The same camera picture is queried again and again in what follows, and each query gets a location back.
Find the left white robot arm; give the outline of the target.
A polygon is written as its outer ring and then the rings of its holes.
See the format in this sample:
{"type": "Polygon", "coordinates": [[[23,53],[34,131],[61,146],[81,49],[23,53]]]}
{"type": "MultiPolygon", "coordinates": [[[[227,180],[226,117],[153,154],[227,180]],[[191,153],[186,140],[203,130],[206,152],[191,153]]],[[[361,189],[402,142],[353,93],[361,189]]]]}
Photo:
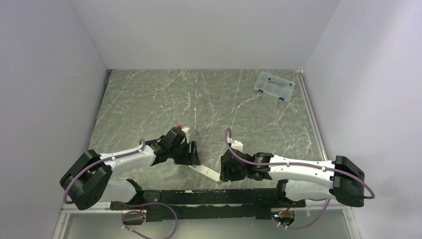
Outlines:
{"type": "Polygon", "coordinates": [[[63,203],[86,210],[98,202],[117,202],[130,209],[144,203],[144,191],[132,179],[114,177],[136,168],[150,167],[172,159],[176,165],[200,165],[197,144],[187,132],[171,128],[158,139],[140,140],[140,145],[114,153],[84,152],[60,179],[63,203]]]}

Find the white remote control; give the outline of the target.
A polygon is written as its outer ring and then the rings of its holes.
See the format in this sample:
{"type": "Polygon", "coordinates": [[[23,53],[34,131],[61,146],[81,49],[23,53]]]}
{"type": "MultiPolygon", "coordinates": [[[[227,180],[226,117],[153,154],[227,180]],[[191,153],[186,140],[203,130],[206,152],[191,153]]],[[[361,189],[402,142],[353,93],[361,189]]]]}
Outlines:
{"type": "Polygon", "coordinates": [[[213,181],[216,181],[216,182],[220,181],[220,174],[204,165],[189,165],[189,168],[210,178],[213,181]]]}

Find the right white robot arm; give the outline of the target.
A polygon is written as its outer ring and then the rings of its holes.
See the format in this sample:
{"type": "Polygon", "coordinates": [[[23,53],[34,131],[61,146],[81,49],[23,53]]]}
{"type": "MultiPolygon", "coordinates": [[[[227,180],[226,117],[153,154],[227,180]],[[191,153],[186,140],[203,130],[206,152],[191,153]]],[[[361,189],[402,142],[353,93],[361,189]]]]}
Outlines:
{"type": "Polygon", "coordinates": [[[228,149],[220,162],[223,182],[245,178],[276,182],[274,200],[281,207],[292,201],[335,199],[343,205],[360,208],[366,199],[365,173],[345,156],[338,155],[334,161],[306,161],[228,149]]]}

